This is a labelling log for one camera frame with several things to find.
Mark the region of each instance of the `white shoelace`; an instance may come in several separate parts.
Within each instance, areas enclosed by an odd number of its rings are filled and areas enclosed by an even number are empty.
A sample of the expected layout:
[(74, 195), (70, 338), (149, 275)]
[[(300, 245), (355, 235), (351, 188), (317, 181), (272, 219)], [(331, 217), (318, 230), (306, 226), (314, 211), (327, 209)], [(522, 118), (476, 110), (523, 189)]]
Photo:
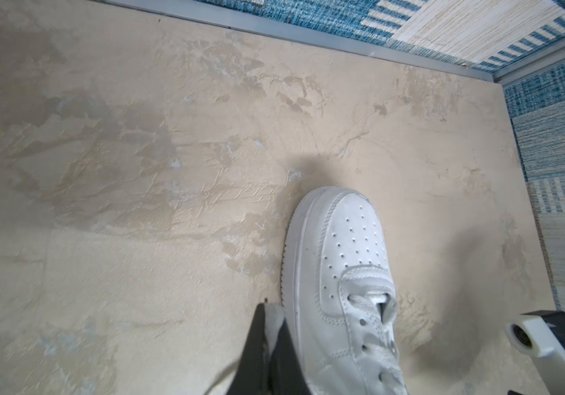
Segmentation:
[[(387, 334), (397, 315), (394, 297), (386, 293), (369, 291), (364, 295), (350, 295), (350, 304), (381, 322), (381, 329)], [(381, 366), (380, 380), (394, 395), (407, 395), (403, 373), (398, 366), (398, 350), (390, 336), (385, 336), (388, 344), (364, 344), (364, 352)]]

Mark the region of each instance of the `textured plaster surface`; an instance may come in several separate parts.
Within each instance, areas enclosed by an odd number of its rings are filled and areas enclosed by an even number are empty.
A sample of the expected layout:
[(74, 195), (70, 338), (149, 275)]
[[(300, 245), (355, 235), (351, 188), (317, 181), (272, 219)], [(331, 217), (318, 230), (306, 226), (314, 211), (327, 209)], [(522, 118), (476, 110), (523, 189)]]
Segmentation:
[(378, 210), (413, 394), (545, 393), (501, 332), (553, 301), (499, 85), (0, 0), (0, 394), (203, 393), (325, 185)]

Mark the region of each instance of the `metal strip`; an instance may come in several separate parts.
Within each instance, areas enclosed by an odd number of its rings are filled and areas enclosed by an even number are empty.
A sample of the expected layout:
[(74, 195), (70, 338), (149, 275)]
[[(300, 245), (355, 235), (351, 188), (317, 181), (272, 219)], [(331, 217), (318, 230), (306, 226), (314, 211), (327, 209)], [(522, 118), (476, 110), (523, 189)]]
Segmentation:
[(495, 72), (493, 80), (508, 85), (563, 61), (565, 61), (565, 38)]
[(316, 47), (334, 49), (336, 51), (370, 56), (372, 58), (402, 63), (404, 65), (423, 67), (444, 73), (456, 74), (476, 78), (478, 80), (493, 81), (493, 75), (485, 71), (464, 68), (452, 63), (424, 58), (419, 55), (408, 54), (395, 49), (381, 47), (344, 37), (335, 36), (311, 30), (304, 27), (289, 25), (246, 14), (211, 4), (200, 3), (195, 0), (97, 0), (100, 3), (114, 4), (136, 10), (174, 16), (176, 18), (192, 20), (240, 30), (243, 32), (260, 34), (261, 36), (283, 39)]

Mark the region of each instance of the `shoe sole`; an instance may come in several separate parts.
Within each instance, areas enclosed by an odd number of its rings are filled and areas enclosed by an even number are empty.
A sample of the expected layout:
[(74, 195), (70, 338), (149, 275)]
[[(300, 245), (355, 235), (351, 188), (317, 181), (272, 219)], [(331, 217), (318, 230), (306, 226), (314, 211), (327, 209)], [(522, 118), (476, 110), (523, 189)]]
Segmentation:
[(284, 310), (287, 324), (291, 330), (291, 338), (294, 341), (295, 351), (303, 366), (301, 355), (301, 343), (299, 328), (296, 325), (299, 317), (297, 300), (299, 299), (299, 273), (301, 241), (304, 238), (304, 230), (309, 219), (309, 214), (317, 199), (332, 187), (325, 186), (310, 191), (297, 205), (285, 239), (284, 253), (282, 255), (282, 270), (280, 273), (280, 290), (282, 294), (282, 308)]

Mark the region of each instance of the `shoe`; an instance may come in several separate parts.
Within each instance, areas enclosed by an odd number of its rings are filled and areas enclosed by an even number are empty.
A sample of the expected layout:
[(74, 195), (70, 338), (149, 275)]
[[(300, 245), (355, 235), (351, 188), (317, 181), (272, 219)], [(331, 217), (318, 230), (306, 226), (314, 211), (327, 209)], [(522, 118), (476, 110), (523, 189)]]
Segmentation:
[(396, 290), (366, 197), (328, 186), (302, 199), (287, 232), (281, 289), (314, 393), (407, 394), (394, 342)]

